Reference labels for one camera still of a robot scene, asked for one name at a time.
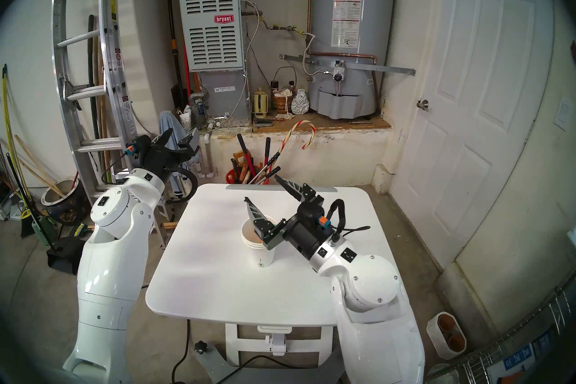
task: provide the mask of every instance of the yellow thermos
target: yellow thermos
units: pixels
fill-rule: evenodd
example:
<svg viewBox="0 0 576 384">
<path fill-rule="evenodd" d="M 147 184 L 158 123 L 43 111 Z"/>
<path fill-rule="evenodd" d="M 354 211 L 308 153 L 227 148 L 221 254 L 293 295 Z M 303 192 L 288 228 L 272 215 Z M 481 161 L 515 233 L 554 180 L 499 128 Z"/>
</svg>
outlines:
<svg viewBox="0 0 576 384">
<path fill-rule="evenodd" d="M 259 117 L 260 119 L 265 118 L 266 113 L 268 112 L 268 94 L 258 88 L 258 91 L 255 91 L 254 94 L 252 94 L 252 100 L 254 116 Z"/>
</svg>

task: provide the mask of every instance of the blue towel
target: blue towel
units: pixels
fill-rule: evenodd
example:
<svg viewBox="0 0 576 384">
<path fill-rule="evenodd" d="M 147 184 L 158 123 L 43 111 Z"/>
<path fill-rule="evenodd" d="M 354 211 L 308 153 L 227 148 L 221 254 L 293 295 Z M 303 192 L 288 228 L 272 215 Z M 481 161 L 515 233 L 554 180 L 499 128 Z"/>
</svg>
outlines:
<svg viewBox="0 0 576 384">
<path fill-rule="evenodd" d="M 186 137 L 186 130 L 184 130 L 184 127 L 182 127 L 182 124 L 180 124 L 178 118 L 174 116 L 174 114 L 172 114 L 170 111 L 163 111 L 160 113 L 160 123 L 158 126 L 160 134 L 164 133 L 168 128 L 172 128 L 174 130 L 172 132 L 172 136 L 170 136 L 170 140 L 168 140 L 166 143 L 166 147 L 171 150 L 178 150 L 178 141 Z M 190 141 L 192 148 L 194 148 L 195 145 L 197 146 L 198 143 L 199 136 L 193 138 L 193 140 Z M 181 167 L 192 171 L 192 165 L 198 162 L 199 159 L 200 151 L 198 151 L 196 156 L 194 156 L 190 161 L 181 164 Z M 172 173 L 172 176 L 170 176 L 170 182 L 172 184 L 172 191 L 174 191 L 175 194 L 181 195 L 183 192 L 180 189 L 180 184 L 178 184 L 178 181 L 176 180 L 179 175 L 179 173 Z"/>
</svg>

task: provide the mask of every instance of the door knob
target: door knob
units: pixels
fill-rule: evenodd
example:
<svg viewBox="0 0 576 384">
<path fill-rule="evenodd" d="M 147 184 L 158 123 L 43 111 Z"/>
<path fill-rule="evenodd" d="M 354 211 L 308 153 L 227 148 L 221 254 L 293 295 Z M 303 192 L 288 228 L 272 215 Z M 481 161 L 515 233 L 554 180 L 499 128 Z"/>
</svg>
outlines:
<svg viewBox="0 0 576 384">
<path fill-rule="evenodd" d="M 424 111 L 430 111 L 430 108 L 428 108 L 428 100 L 426 99 L 424 99 L 423 101 L 418 101 L 416 106 Z"/>
</svg>

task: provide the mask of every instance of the bryant logo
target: bryant logo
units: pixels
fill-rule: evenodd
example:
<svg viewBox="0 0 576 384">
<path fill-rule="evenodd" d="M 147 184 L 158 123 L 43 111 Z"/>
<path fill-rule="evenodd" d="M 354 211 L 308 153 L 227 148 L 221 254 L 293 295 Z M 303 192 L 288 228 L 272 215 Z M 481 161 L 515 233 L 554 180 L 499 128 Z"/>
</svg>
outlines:
<svg viewBox="0 0 576 384">
<path fill-rule="evenodd" d="M 234 16 L 214 16 L 214 23 L 232 23 Z"/>
</svg>

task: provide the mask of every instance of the red and white candy cane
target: red and white candy cane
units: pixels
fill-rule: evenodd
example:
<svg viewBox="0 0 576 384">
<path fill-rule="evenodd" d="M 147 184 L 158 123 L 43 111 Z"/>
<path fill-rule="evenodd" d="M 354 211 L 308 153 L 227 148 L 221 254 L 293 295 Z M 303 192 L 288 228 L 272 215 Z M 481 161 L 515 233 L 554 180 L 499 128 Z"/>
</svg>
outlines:
<svg viewBox="0 0 576 384">
<path fill-rule="evenodd" d="M 282 153 L 282 150 L 284 150 L 284 147 L 286 147 L 286 143 L 288 142 L 288 140 L 290 139 L 290 136 L 292 135 L 292 132 L 294 130 L 296 130 L 296 128 L 298 128 L 299 126 L 301 126 L 302 124 L 308 124 L 310 126 L 310 129 L 312 130 L 312 135 L 310 136 L 310 139 L 308 140 L 308 142 L 306 142 L 303 146 L 302 146 L 302 150 L 306 149 L 307 146 L 309 146 L 310 144 L 312 144 L 312 141 L 314 141 L 314 138 L 316 137 L 316 127 L 314 126 L 314 124 L 312 124 L 312 122 L 308 121 L 308 120 L 304 120 L 304 121 L 300 121 L 300 122 L 296 122 L 294 124 L 294 127 L 292 127 L 290 129 L 289 132 L 286 133 L 286 136 L 284 137 L 284 140 L 282 141 L 282 145 L 280 146 L 280 149 L 278 150 L 278 152 L 272 157 L 274 159 L 274 161 L 269 165 L 269 166 L 264 166 L 264 168 L 261 170 L 260 173 L 258 173 L 251 181 L 249 184 L 254 184 L 254 183 L 258 183 L 258 181 L 264 176 L 266 175 L 269 171 L 271 171 L 274 168 L 274 165 L 276 164 L 276 161 L 278 160 L 278 156 L 280 156 L 280 153 Z"/>
</svg>

